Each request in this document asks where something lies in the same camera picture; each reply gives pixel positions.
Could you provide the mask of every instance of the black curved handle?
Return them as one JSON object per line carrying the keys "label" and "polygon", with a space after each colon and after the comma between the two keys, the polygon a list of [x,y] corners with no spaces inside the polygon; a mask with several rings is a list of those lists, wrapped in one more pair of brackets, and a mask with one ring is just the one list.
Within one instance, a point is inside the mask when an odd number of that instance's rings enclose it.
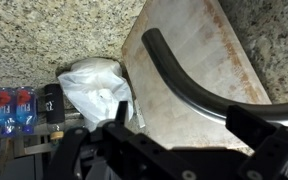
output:
{"label": "black curved handle", "polygon": [[228,106],[239,105],[267,121],[288,122],[288,103],[275,105],[240,103],[222,98],[198,85],[178,63],[159,29],[146,31],[142,41],[167,86],[198,113],[225,122]]}

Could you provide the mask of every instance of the speckled granite surface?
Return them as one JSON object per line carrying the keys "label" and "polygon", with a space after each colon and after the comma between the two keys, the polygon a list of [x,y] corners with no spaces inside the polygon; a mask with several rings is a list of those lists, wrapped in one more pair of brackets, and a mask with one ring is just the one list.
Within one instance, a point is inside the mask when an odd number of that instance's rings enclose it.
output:
{"label": "speckled granite surface", "polygon": [[219,2],[272,102],[288,102],[288,0]]}
{"label": "speckled granite surface", "polygon": [[0,86],[30,85],[42,94],[44,85],[57,82],[56,74],[78,60],[121,60],[121,46],[144,2],[0,0]]}

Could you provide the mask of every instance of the white plastic bag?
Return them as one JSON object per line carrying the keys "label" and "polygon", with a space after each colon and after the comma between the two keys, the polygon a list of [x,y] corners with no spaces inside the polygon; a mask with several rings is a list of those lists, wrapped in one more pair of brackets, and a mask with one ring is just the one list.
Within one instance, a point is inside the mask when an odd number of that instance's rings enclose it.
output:
{"label": "white plastic bag", "polygon": [[82,60],[58,79],[65,95],[83,114],[90,131],[100,121],[115,118],[119,101],[128,101],[129,118],[132,118],[132,93],[118,62],[103,58]]}

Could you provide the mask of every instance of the stained cutting board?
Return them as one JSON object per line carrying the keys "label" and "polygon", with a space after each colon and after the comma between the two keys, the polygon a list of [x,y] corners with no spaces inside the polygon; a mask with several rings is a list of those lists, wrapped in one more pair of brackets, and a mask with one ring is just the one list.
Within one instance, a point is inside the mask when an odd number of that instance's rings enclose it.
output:
{"label": "stained cutting board", "polygon": [[148,0],[122,47],[148,135],[167,148],[245,146],[168,89],[141,41],[153,27],[161,30],[189,76],[207,90],[236,101],[271,103],[216,0]]}

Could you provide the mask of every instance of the cutting board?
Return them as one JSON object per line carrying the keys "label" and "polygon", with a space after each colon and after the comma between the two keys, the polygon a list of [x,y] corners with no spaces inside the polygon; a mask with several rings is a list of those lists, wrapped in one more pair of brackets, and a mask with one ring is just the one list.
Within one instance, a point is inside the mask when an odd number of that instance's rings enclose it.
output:
{"label": "cutting board", "polygon": [[147,134],[155,141],[167,148],[245,146],[169,90],[141,41],[150,28],[161,30],[186,73],[207,90],[240,102],[270,104],[219,3],[148,0],[122,47],[123,60]]}

